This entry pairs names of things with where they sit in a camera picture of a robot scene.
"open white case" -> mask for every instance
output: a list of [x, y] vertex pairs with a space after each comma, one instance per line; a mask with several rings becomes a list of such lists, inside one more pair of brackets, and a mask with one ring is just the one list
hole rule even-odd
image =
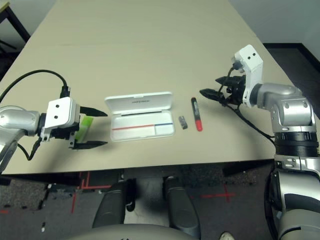
[[104, 99], [112, 112], [110, 137], [114, 142], [160, 138], [175, 133], [169, 91], [109, 96]]

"floor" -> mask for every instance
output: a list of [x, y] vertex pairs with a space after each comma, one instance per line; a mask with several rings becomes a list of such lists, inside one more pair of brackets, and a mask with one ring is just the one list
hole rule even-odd
[[[320, 117], [320, 98], [317, 97], [320, 73], [297, 49], [268, 50], [293, 84], [310, 100]], [[0, 72], [4, 67], [2, 62], [0, 59]], [[221, 164], [179, 167], [180, 177], [186, 183], [187, 192], [199, 215], [202, 239], [217, 240], [222, 232], [229, 231], [236, 240], [271, 240], [263, 199], [270, 165], [232, 177], [224, 177], [222, 167]], [[168, 226], [167, 206], [162, 197], [162, 177], [153, 171], [131, 169], [127, 172], [127, 176], [140, 178], [137, 181], [139, 195], [136, 208], [126, 213], [125, 223]], [[42, 204], [43, 208], [36, 210], [44, 197], [44, 187], [19, 181], [9, 187], [0, 187], [1, 239], [53, 240], [91, 228], [103, 193], [79, 191], [75, 197], [68, 192], [51, 192]]]

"white wall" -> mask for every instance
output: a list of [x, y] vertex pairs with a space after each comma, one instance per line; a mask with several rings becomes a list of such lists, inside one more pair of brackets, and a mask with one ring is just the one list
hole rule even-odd
[[303, 43], [320, 60], [320, 0], [229, 0], [263, 43]]
[[[10, 7], [29, 34], [32, 34], [55, 2], [56, 0], [10, 0]], [[0, 24], [0, 39], [20, 49], [25, 44], [8, 20]]]
[[[55, 1], [11, 0], [10, 6], [32, 34]], [[303, 43], [320, 60], [320, 0], [229, 1], [263, 43]], [[0, 24], [0, 39], [24, 45], [7, 20]]]

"pen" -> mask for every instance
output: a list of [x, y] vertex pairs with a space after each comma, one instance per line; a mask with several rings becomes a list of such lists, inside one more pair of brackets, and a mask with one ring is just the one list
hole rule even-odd
[[193, 109], [193, 115], [194, 115], [194, 121], [195, 121], [196, 129], [199, 132], [201, 132], [203, 130], [202, 122], [201, 122], [201, 119], [200, 119], [198, 103], [197, 103], [197, 100], [196, 100], [195, 97], [191, 98], [191, 104], [192, 104], [192, 109]]

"tabletop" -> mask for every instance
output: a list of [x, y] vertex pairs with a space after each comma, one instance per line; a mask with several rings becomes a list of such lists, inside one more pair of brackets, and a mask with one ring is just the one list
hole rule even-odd
[[10, 5], [10, 3], [8, 1], [2, 1], [0, 0], [0, 13], [5, 10], [8, 6]]
[[[17, 149], [4, 174], [92, 171], [144, 166], [218, 163], [273, 158], [274, 146], [230, 109], [204, 98], [231, 57], [251, 44], [264, 61], [263, 81], [291, 84], [255, 33], [227, 0], [58, 0], [0, 83], [3, 90], [24, 73], [48, 69], [61, 74], [81, 106], [106, 112], [93, 120], [86, 140], [108, 141], [89, 150], [68, 149], [67, 141], [43, 142], [31, 161]], [[61, 90], [58, 78], [39, 73], [24, 79], [3, 105], [45, 113]], [[173, 93], [175, 134], [112, 142], [111, 112], [104, 98]], [[196, 97], [203, 131], [195, 127]], [[270, 113], [241, 107], [243, 115], [272, 134]], [[178, 117], [184, 116], [183, 130]], [[30, 152], [36, 137], [19, 143]]]

